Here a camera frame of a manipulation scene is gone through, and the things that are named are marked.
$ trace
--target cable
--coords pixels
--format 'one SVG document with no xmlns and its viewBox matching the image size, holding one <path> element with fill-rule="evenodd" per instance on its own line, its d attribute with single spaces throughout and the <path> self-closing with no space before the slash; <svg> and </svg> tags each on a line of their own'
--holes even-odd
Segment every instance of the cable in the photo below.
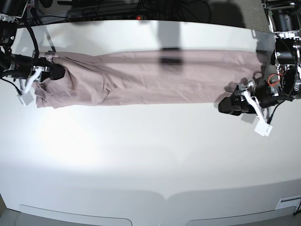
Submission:
<svg viewBox="0 0 301 226">
<path fill-rule="evenodd" d="M 291 55 L 292 55 L 292 57 L 293 57 L 293 61 L 294 61 L 294 63 L 295 63 L 295 67 L 296 67 L 296 74 L 298 74 L 298 68 L 297 68 L 298 66 L 297 66 L 297 62 L 296 62 L 296 59 L 295 59 L 295 56 L 294 56 L 293 52 L 292 52 L 291 49 L 288 47 L 288 45 L 285 43 L 285 41 L 283 41 L 282 38 L 280 38 L 280 36 L 279 36 L 278 34 L 276 34 L 276 35 L 277 35 L 277 37 L 281 40 L 281 42 L 285 45 L 285 47 L 287 48 L 287 50 L 291 53 Z M 268 120 L 268 124 L 271 124 L 271 123 L 272 123 L 272 120 L 273 120 L 273 117 L 274 117 L 274 114 L 275 114 L 277 108 L 278 108 L 280 105 L 282 105 L 282 104 L 289 98 L 289 96 L 293 93 L 293 89 L 294 89 L 294 85 L 292 86 L 291 91 L 290 91 L 289 94 L 286 96 L 286 98 L 285 98 L 283 101 L 281 101 L 281 102 L 275 107 L 275 109 L 274 109 L 274 111 L 273 111 L 271 117 L 270 117 L 269 120 Z"/>
<path fill-rule="evenodd" d="M 152 7 L 152 3 L 150 3 L 151 8 L 146 7 L 146 6 L 145 6 L 145 3 L 146 3 L 146 0 L 143 0 L 142 6 L 143 6 L 144 9 L 146 9 L 146 10 L 148 10 L 148 11 L 151 11 L 151 12 L 156 12 L 156 13 L 161 13 L 161 14 L 166 15 L 165 12 L 162 12 L 162 11 L 160 11 L 159 9 L 154 9 L 154 8 Z"/>
<path fill-rule="evenodd" d="M 187 12 L 189 12 L 197 21 L 199 21 L 200 23 L 201 23 L 201 21 L 196 17 L 196 15 L 194 15 L 189 9 L 187 9 L 187 7 L 186 6 L 183 6 L 182 5 L 182 7 L 187 11 Z"/>
<path fill-rule="evenodd" d="M 135 9 L 136 12 L 138 12 L 141 9 L 141 6 L 143 5 L 144 2 L 145 0 L 139 0 L 137 7 Z"/>
<path fill-rule="evenodd" d="M 207 7 L 208 7 L 208 9 L 209 9 L 209 19 L 208 19 L 208 24 L 209 23 L 211 23 L 211 15 L 212 15 L 212 12 L 211 12 L 211 8 L 210 8 L 210 5 L 208 4 L 208 2 L 206 2 L 206 1 L 204 1 L 204 0 L 194 0 L 194 1 L 187 1 L 187 0 L 184 0 L 185 1 L 185 3 L 186 3 L 186 5 L 190 5 L 190 4 L 193 4 L 193 3 L 195 3 L 195 2 L 198 2 L 198 1 L 201 1 L 202 3 L 204 3 Z"/>
<path fill-rule="evenodd" d="M 15 89 L 17 90 L 18 94 L 20 96 L 22 95 L 22 92 L 19 90 L 19 88 L 15 84 L 13 84 L 11 81 L 8 81 L 6 79 L 1 79 L 1 80 L 5 81 L 5 82 L 8 82 L 9 84 L 13 85 L 15 87 Z"/>
<path fill-rule="evenodd" d="M 270 83 L 270 79 L 271 79 L 274 75 L 280 76 L 280 79 L 279 79 L 278 81 L 274 82 L 274 83 Z M 269 78 L 268 78 L 268 85 L 269 85 L 269 86 L 275 86 L 276 84 L 278 84 L 278 83 L 281 81 L 281 79 L 282 79 L 283 76 L 284 76 L 284 75 L 277 74 L 277 73 L 272 73 L 272 74 L 269 76 Z"/>
<path fill-rule="evenodd" d="M 40 55 L 40 52 L 39 52 L 39 45 L 38 45 L 38 42 L 37 42 L 37 39 L 34 35 L 34 32 L 32 30 L 32 27 L 29 25 L 28 21 L 27 20 L 24 20 L 23 21 L 29 34 L 30 34 L 30 37 L 32 38 L 32 42 L 33 42 L 33 45 L 34 45 L 34 51 L 35 51 L 35 54 L 34 54 L 34 57 L 33 57 L 33 62 L 36 62 L 39 58 L 39 55 Z"/>
<path fill-rule="evenodd" d="M 293 216 L 296 216 L 298 213 L 301 213 L 300 207 L 301 207 L 301 200 L 300 200 L 299 207 L 298 207 L 297 211 L 293 214 Z"/>
<path fill-rule="evenodd" d="M 154 16 L 154 14 L 155 14 L 155 11 L 154 11 L 154 9 L 153 9 L 153 1 L 150 3 L 150 8 L 151 8 L 151 10 L 152 10 L 152 19 L 153 18 L 156 18 L 155 16 Z"/>
<path fill-rule="evenodd" d="M 37 26 L 43 25 L 43 22 L 40 20 L 37 10 L 35 7 L 32 7 L 30 10 L 31 14 L 32 14 L 32 19 L 34 20 L 35 24 Z"/>
<path fill-rule="evenodd" d="M 70 17 L 64 17 L 64 16 L 48 16 L 48 15 L 42 15 L 42 16 L 40 16 L 39 18 L 41 18 L 41 17 L 54 17 L 54 18 L 62 18 L 62 19 L 72 19 L 72 18 L 70 18 Z"/>
<path fill-rule="evenodd" d="M 16 78 L 23 78 L 23 79 L 28 77 L 28 75 L 24 72 L 21 72 L 18 70 L 10 70 L 10 71 L 1 72 L 0 79 L 2 79 L 3 77 L 9 76 L 9 75 L 12 75 L 13 77 L 16 77 Z"/>
<path fill-rule="evenodd" d="M 97 17 L 97 12 L 98 12 L 102 2 L 103 2 L 103 0 L 98 0 L 97 4 L 93 3 L 92 5 L 85 6 L 85 7 L 93 7 L 93 9 L 91 10 L 90 8 L 83 8 L 82 11 L 81 11 L 81 13 L 82 13 L 81 18 L 85 18 L 90 14 L 95 14 L 95 17 Z"/>
<path fill-rule="evenodd" d="M 178 10 L 177 14 L 179 15 L 180 19 L 182 19 L 182 21 L 186 22 L 186 19 L 185 19 L 184 15 L 183 15 L 182 11 Z"/>
</svg>

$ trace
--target folded cloth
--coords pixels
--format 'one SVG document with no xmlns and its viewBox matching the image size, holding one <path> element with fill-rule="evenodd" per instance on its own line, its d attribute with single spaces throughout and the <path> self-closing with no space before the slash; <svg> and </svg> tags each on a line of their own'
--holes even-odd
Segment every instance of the folded cloth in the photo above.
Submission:
<svg viewBox="0 0 301 226">
<path fill-rule="evenodd" d="M 214 102 L 261 73 L 267 62 L 264 54 L 222 50 L 61 52 L 48 58 L 66 73 L 35 83 L 38 107 Z"/>
</svg>

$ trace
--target white table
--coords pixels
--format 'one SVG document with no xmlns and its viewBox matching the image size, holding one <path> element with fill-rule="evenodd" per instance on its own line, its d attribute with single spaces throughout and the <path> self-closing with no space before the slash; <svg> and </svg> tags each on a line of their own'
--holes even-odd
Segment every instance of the white table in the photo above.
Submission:
<svg viewBox="0 0 301 226">
<path fill-rule="evenodd" d="M 271 34 L 197 23 L 101 21 L 34 31 L 41 51 L 53 44 L 90 55 L 274 49 Z M 20 29 L 13 52 L 30 56 L 32 50 Z M 280 198 L 301 194 L 298 100 L 283 104 L 270 137 L 261 137 L 255 123 L 218 113 L 214 104 L 54 110 L 22 107 L 4 82 L 0 92 L 0 193 L 9 209 L 182 226 L 274 210 Z"/>
</svg>

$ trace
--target black cable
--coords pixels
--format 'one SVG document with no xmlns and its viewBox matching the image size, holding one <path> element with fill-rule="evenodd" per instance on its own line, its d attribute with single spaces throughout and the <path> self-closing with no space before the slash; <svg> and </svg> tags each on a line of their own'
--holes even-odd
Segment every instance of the black cable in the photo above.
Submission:
<svg viewBox="0 0 301 226">
<path fill-rule="evenodd" d="M 145 0 L 139 0 L 138 5 L 136 7 L 136 12 L 138 12 L 141 9 L 141 6 L 143 5 L 144 2 Z"/>
<path fill-rule="evenodd" d="M 13 85 L 15 87 L 15 89 L 17 90 L 18 94 L 20 96 L 22 95 L 22 92 L 19 90 L 19 88 L 15 84 L 13 84 L 11 81 L 8 81 L 6 79 L 1 79 L 1 80 L 5 81 L 5 82 L 8 82 L 9 84 Z"/>
<path fill-rule="evenodd" d="M 281 101 L 281 102 L 275 107 L 275 109 L 274 109 L 274 111 L 273 111 L 271 117 L 270 117 L 269 120 L 268 120 L 268 124 L 271 124 L 271 123 L 272 123 L 272 120 L 273 120 L 273 117 L 274 117 L 274 114 L 275 114 L 277 108 L 278 108 L 280 105 L 282 105 L 282 104 L 289 98 L 289 96 L 292 94 L 292 92 L 293 92 L 293 90 L 294 90 L 294 85 L 295 85 L 295 83 L 296 83 L 296 75 L 298 74 L 298 66 L 297 66 L 297 62 L 296 62 L 296 59 L 295 59 L 295 55 L 293 54 L 293 52 L 291 51 L 291 49 L 288 47 L 288 45 L 286 44 L 286 42 L 283 41 L 282 38 L 280 38 L 280 36 L 279 36 L 278 34 L 276 34 L 276 35 L 277 35 L 277 37 L 280 39 L 280 41 L 285 45 L 285 47 L 287 48 L 287 50 L 291 53 L 291 55 L 292 55 L 292 57 L 293 57 L 293 61 L 294 61 L 294 63 L 295 63 L 295 67 L 296 67 L 296 74 L 295 74 L 295 79 L 294 79 L 294 83 L 293 83 L 293 86 L 292 86 L 292 88 L 291 88 L 291 91 L 290 91 L 289 94 L 286 96 L 286 98 L 285 98 L 283 101 Z"/>
<path fill-rule="evenodd" d="M 137 5 L 136 5 L 136 7 L 135 7 L 135 9 L 133 11 L 138 12 L 139 9 L 141 8 L 142 2 L 143 2 L 143 0 L 139 0 L 138 3 L 137 3 Z"/>
<path fill-rule="evenodd" d="M 152 5 L 152 4 L 153 4 L 153 1 L 150 3 L 150 8 L 151 8 L 151 11 L 152 11 L 152 14 L 151 14 L 151 15 L 152 15 L 152 19 L 153 19 L 153 18 L 156 18 L 156 17 L 154 16 L 154 14 L 155 14 L 156 12 L 153 11 L 154 9 L 153 9 L 153 5 Z"/>
<path fill-rule="evenodd" d="M 90 14 L 95 14 L 95 17 L 97 17 L 97 12 L 100 8 L 101 3 L 103 2 L 103 0 L 98 0 L 98 4 L 93 4 L 90 6 L 93 6 L 93 9 L 91 10 L 90 8 L 84 8 L 82 9 L 81 13 L 82 13 L 82 17 L 81 18 L 85 18 Z"/>
<path fill-rule="evenodd" d="M 182 19 L 182 21 L 186 22 L 186 19 L 185 19 L 184 15 L 183 15 L 182 11 L 178 10 L 177 14 L 179 15 L 180 19 Z"/>
<path fill-rule="evenodd" d="M 39 18 L 41 17 L 54 17 L 54 18 L 62 18 L 62 19 L 72 19 L 70 17 L 64 17 L 64 16 L 48 16 L 48 15 L 42 15 L 42 16 L 39 16 Z"/>
<path fill-rule="evenodd" d="M 165 16 L 167 15 L 166 12 L 163 12 L 163 11 L 161 11 L 161 10 L 159 10 L 159 9 L 153 9 L 153 7 L 151 7 L 151 8 L 146 7 L 146 6 L 145 6 L 145 3 L 146 3 L 146 0 L 143 1 L 142 6 L 143 6 L 143 8 L 146 9 L 147 11 L 156 12 L 156 13 L 159 13 L 159 14 L 163 14 L 163 15 L 165 15 Z"/>
<path fill-rule="evenodd" d="M 136 7 L 134 10 L 140 10 L 140 6 Z M 106 16 L 123 16 L 123 15 L 138 15 L 136 12 L 134 13 L 133 11 L 129 12 L 129 13 L 112 13 L 112 14 L 98 14 L 95 12 L 95 15 L 94 16 L 89 16 L 89 17 L 73 17 L 73 18 L 70 18 L 70 17 L 63 17 L 63 16 L 49 16 L 49 17 L 58 17 L 58 18 L 66 18 L 67 20 L 62 20 L 62 21 L 57 21 L 57 22 L 51 22 L 49 24 L 60 24 L 60 23 L 64 23 L 64 22 L 83 22 L 84 20 L 82 19 L 93 19 L 95 17 L 106 17 Z"/>
<path fill-rule="evenodd" d="M 204 1 L 204 0 L 194 0 L 194 1 L 187 1 L 187 0 L 184 0 L 186 5 L 190 5 L 190 4 L 193 4 L 195 2 L 202 2 L 204 3 L 207 7 L 208 7 L 208 10 L 209 10 L 209 19 L 208 19 L 208 24 L 211 23 L 211 15 L 212 15 L 212 12 L 211 12 L 211 7 L 210 5 L 208 4 L 208 2 Z"/>
<path fill-rule="evenodd" d="M 136 12 L 136 11 L 137 11 L 137 8 L 139 7 L 140 1 L 141 1 L 141 0 L 139 0 L 139 1 L 137 2 L 137 5 L 135 6 L 135 8 L 133 8 L 130 12 Z"/>
<path fill-rule="evenodd" d="M 18 70 L 10 70 L 10 71 L 4 71 L 0 73 L 0 79 L 2 79 L 3 77 L 12 75 L 15 78 L 23 78 L 26 79 L 28 78 L 28 75 L 24 72 L 18 71 Z"/>
<path fill-rule="evenodd" d="M 301 200 L 300 200 L 299 207 L 298 207 L 297 211 L 293 214 L 293 216 L 296 216 L 298 213 L 301 213 L 300 207 L 301 207 Z"/>
<path fill-rule="evenodd" d="M 27 20 L 24 20 L 23 21 L 29 34 L 30 34 L 30 37 L 32 38 L 32 42 L 33 42 L 33 46 L 34 46 L 34 51 L 35 51 L 35 54 L 34 54 L 34 57 L 33 57 L 33 62 L 36 62 L 39 58 L 39 55 L 40 55 L 40 52 L 39 52 L 39 45 L 38 45 L 38 42 L 37 42 L 37 39 L 34 35 L 34 32 L 32 30 L 32 27 L 29 25 L 28 21 Z"/>
<path fill-rule="evenodd" d="M 32 18 L 33 18 L 35 24 L 37 26 L 43 25 L 43 22 L 40 20 L 40 18 L 38 16 L 36 8 L 35 7 L 31 8 L 30 12 L 32 14 Z"/>
<path fill-rule="evenodd" d="M 199 21 L 199 22 L 201 23 L 201 21 L 197 18 L 197 16 L 194 15 L 189 9 L 187 9 L 186 6 L 183 6 L 183 5 L 182 5 L 182 7 L 183 7 L 187 12 L 189 12 L 189 13 L 190 13 L 197 21 Z"/>
</svg>

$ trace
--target white tabletop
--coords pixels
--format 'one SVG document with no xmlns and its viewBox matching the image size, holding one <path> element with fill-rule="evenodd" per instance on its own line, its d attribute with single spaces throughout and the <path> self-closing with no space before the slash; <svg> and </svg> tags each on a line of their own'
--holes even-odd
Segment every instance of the white tabletop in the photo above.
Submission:
<svg viewBox="0 0 301 226">
<path fill-rule="evenodd" d="M 184 22 L 101 21 L 34 31 L 41 51 L 53 44 L 90 55 L 274 49 L 272 34 Z M 13 52 L 32 50 L 20 29 Z M 280 198 L 300 192 L 298 100 L 283 104 L 270 137 L 261 137 L 246 122 L 251 117 L 221 114 L 213 103 L 54 110 L 22 107 L 4 82 L 0 91 L 0 193 L 10 209 L 177 226 L 273 210 Z"/>
</svg>

